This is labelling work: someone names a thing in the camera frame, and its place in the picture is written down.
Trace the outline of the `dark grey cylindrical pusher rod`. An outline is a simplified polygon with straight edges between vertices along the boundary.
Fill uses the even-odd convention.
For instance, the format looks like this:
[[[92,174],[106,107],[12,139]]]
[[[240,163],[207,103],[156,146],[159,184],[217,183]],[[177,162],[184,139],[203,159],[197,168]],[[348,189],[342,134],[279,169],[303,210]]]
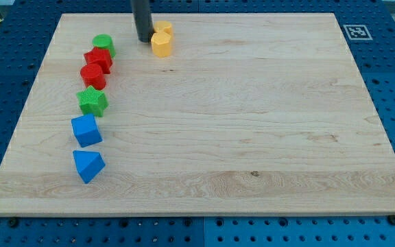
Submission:
[[[138,40],[148,43],[154,34],[149,0],[130,0]]]

